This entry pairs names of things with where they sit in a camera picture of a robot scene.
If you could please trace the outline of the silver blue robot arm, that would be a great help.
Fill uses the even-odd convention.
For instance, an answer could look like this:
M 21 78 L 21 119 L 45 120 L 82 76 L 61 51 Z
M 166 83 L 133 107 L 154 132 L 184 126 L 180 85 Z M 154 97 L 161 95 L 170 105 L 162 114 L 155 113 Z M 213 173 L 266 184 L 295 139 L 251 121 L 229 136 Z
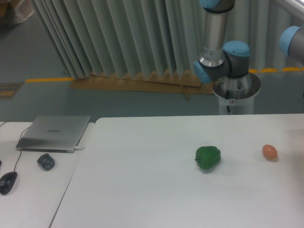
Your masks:
M 250 48 L 241 41 L 224 44 L 228 13 L 235 0 L 199 0 L 206 11 L 204 48 L 193 64 L 199 80 L 208 84 L 220 77 L 240 78 L 249 72 Z M 291 26 L 281 35 L 279 48 L 286 56 L 304 65 L 304 28 Z

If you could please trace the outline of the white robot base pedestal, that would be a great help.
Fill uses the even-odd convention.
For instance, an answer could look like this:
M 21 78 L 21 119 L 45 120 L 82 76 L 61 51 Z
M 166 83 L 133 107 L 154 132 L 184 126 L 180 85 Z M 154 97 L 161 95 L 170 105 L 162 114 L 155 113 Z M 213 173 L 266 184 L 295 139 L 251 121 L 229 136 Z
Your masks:
M 218 98 L 220 115 L 254 113 L 255 96 L 261 89 L 260 79 L 253 73 L 240 78 L 221 77 L 212 85 Z

